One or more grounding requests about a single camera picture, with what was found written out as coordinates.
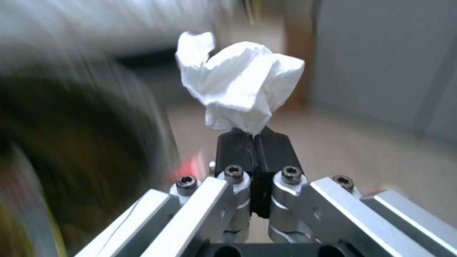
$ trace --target floor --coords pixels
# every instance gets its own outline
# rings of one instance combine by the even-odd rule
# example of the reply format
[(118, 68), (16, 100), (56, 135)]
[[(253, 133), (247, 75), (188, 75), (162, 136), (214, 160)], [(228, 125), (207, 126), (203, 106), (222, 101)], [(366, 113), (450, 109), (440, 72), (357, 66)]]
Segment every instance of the floor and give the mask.
[[(182, 159), (201, 150), (214, 160), (219, 131), (204, 125), (196, 101), (168, 105)], [(273, 130), (287, 134), (309, 180), (344, 174), (362, 192), (393, 188), (457, 227), (457, 148), (317, 107), (275, 113)], [(267, 220), (253, 216), (249, 242), (269, 242)]]

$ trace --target silver metal link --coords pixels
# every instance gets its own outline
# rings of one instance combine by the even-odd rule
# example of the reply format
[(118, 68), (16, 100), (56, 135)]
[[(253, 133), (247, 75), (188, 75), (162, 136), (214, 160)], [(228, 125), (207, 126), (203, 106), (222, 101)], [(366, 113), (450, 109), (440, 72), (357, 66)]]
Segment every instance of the silver metal link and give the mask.
[(362, 201), (434, 255), (457, 255), (457, 230), (401, 194), (386, 190)]
[(194, 256), (221, 238), (235, 206), (232, 185), (207, 177), (141, 256)]

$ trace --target white tissue paper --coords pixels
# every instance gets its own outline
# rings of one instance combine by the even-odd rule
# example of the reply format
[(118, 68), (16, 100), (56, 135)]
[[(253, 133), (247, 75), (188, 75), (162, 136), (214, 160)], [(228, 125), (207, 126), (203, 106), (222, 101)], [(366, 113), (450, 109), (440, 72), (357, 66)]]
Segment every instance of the white tissue paper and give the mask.
[(182, 84), (206, 107), (208, 127), (260, 133), (292, 93), (304, 61), (252, 42), (233, 44), (209, 58), (214, 47), (210, 32), (181, 34), (176, 59)]

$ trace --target blurred object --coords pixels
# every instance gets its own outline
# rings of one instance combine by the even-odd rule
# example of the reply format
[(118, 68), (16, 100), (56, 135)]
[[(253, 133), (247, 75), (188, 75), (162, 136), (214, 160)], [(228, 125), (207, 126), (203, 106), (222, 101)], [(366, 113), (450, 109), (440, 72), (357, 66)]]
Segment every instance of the blurred object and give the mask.
[(176, 145), (133, 74), (80, 40), (24, 43), (41, 58), (0, 64), (0, 135), (27, 155), (73, 255), (146, 190), (168, 189)]
[(4, 1), (0, 4), (3, 62), (39, 62), (53, 40), (71, 49), (75, 40), (110, 56), (174, 48), (184, 31), (212, 29), (235, 0)]
[(10, 142), (0, 146), (1, 256), (65, 256), (35, 171)]
[(258, 134), (290, 96), (304, 62), (252, 42), (233, 44), (209, 58), (214, 48), (210, 32), (180, 36), (176, 59), (183, 86), (206, 107), (211, 129)]
[(169, 182), (175, 183), (177, 179), (184, 175), (192, 175), (200, 181), (203, 181), (209, 174), (206, 168), (205, 159), (202, 151), (193, 154), (189, 159), (181, 162), (176, 172), (169, 173)]

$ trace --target metal bolt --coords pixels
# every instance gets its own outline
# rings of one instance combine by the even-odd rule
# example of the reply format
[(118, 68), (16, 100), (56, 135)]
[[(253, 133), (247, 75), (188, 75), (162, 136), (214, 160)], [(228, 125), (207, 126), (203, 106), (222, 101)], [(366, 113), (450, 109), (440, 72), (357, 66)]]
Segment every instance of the metal bolt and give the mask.
[(180, 195), (191, 195), (197, 189), (197, 179), (193, 175), (183, 175), (176, 181), (176, 188)]
[(332, 180), (338, 183), (348, 192), (352, 193), (352, 190), (354, 189), (354, 181), (350, 177), (344, 175), (335, 175), (332, 177)]
[(227, 165), (224, 169), (225, 180), (231, 184), (238, 184), (243, 181), (243, 168), (239, 165)]
[(289, 185), (297, 185), (302, 179), (302, 171), (294, 166), (285, 166), (282, 168), (281, 179)]

